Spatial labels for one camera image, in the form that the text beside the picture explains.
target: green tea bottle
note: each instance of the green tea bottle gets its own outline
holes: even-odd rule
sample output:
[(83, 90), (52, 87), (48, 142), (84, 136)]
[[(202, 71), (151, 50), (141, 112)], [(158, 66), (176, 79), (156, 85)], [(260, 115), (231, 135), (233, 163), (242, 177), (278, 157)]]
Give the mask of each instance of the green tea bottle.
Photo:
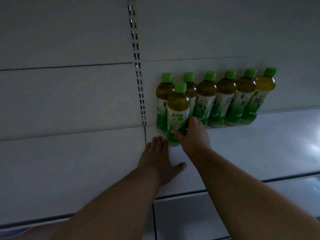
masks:
[(171, 134), (171, 130), (176, 129), (183, 132), (189, 116), (191, 101), (186, 91), (187, 84), (184, 81), (178, 81), (174, 84), (174, 92), (168, 97), (167, 139), (168, 142), (174, 146), (179, 145), (179, 142), (177, 138)]
[(247, 102), (256, 90), (256, 82), (254, 81), (256, 73), (256, 69), (246, 69), (244, 76), (235, 81), (237, 92), (232, 98), (229, 109), (226, 112), (224, 119), (225, 124), (232, 126), (240, 124), (241, 116)]
[(236, 92), (235, 76), (236, 71), (226, 70), (224, 78), (217, 82), (217, 96), (213, 102), (208, 125), (219, 127), (223, 124), (232, 97)]
[(198, 85), (198, 96), (193, 115), (199, 119), (204, 126), (208, 124), (208, 117), (217, 95), (215, 79), (215, 72), (206, 72), (204, 80)]
[(160, 83), (155, 92), (157, 96), (157, 129), (160, 133), (167, 133), (167, 100), (174, 91), (174, 84), (170, 73), (162, 74), (162, 83)]
[(195, 75), (193, 72), (186, 72), (183, 76), (183, 80), (186, 82), (186, 93), (190, 98), (190, 112), (189, 117), (193, 115), (193, 110), (195, 108), (196, 99), (197, 99), (197, 85), (193, 82)]
[(273, 76), (277, 73), (274, 67), (268, 67), (262, 76), (255, 79), (257, 89), (250, 98), (248, 105), (244, 109), (241, 117), (241, 122), (244, 124), (251, 124), (257, 117), (257, 113), (266, 98), (267, 94), (274, 90), (276, 82)]

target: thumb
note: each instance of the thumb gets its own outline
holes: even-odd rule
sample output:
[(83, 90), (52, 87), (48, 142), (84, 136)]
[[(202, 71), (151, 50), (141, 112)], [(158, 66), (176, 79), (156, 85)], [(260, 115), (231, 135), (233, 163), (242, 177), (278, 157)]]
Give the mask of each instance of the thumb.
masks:
[(173, 177), (177, 176), (179, 173), (181, 173), (185, 168), (187, 167), (186, 162), (181, 162), (178, 165), (175, 165), (173, 167)]
[(172, 134), (173, 136), (175, 136), (175, 137), (178, 139), (178, 141), (181, 143), (181, 141), (182, 141), (183, 138), (184, 138), (184, 135), (183, 135), (181, 132), (177, 131), (176, 129), (173, 129), (173, 130), (170, 131), (170, 132), (171, 132), (171, 134)]

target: forearm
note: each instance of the forearm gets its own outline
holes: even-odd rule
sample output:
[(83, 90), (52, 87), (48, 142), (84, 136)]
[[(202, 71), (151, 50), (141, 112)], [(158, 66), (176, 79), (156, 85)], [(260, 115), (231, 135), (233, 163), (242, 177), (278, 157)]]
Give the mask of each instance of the forearm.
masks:
[(159, 185), (153, 167), (135, 169), (80, 210), (51, 240), (141, 239)]
[(319, 239), (319, 222), (212, 150), (189, 155), (234, 239)]

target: hand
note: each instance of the hand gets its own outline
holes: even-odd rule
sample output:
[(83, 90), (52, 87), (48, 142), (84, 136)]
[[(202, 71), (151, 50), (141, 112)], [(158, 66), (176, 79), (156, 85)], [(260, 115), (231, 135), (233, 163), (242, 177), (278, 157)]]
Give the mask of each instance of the hand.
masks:
[(211, 150), (209, 135), (201, 121), (196, 117), (190, 117), (188, 124), (188, 130), (185, 136), (175, 129), (171, 131), (171, 134), (174, 135), (182, 145), (184, 152), (190, 156), (203, 149)]
[(160, 185), (165, 185), (182, 172), (187, 164), (181, 162), (173, 167), (169, 161), (168, 141), (162, 142), (162, 136), (158, 136), (153, 137), (151, 143), (147, 143), (138, 163), (138, 167), (141, 166), (154, 167), (159, 173)]

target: bottle label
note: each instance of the bottle label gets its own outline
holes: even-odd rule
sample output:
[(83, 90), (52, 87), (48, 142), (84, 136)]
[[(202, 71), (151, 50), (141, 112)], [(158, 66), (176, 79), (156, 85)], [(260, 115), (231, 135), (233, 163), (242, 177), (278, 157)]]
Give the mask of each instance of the bottle label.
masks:
[(253, 92), (244, 93), (237, 91), (232, 98), (229, 109), (226, 114), (225, 123), (228, 125), (237, 125), (240, 123), (242, 113)]
[(167, 132), (167, 101), (157, 98), (157, 129), (161, 133)]
[(188, 118), (190, 118), (193, 115), (193, 110), (195, 108), (197, 97), (192, 97), (190, 98), (190, 100), (191, 100), (191, 105), (190, 105), (190, 112), (189, 112)]
[(248, 102), (248, 105), (244, 109), (244, 112), (241, 117), (241, 122), (245, 124), (250, 124), (256, 119), (257, 113), (269, 92), (270, 90), (255, 90), (254, 94)]
[(171, 144), (178, 145), (179, 142), (176, 137), (171, 134), (173, 129), (185, 133), (186, 129), (186, 121), (189, 116), (190, 109), (184, 111), (174, 111), (168, 108), (168, 131), (167, 131), (167, 139)]
[(194, 116), (199, 119), (203, 125), (207, 125), (208, 123), (208, 117), (210, 114), (210, 111), (212, 109), (212, 106), (214, 104), (214, 99), (216, 96), (202, 96), (198, 95), (195, 110), (194, 110)]
[(233, 95), (234, 94), (217, 93), (209, 116), (210, 126), (220, 126), (223, 123)]

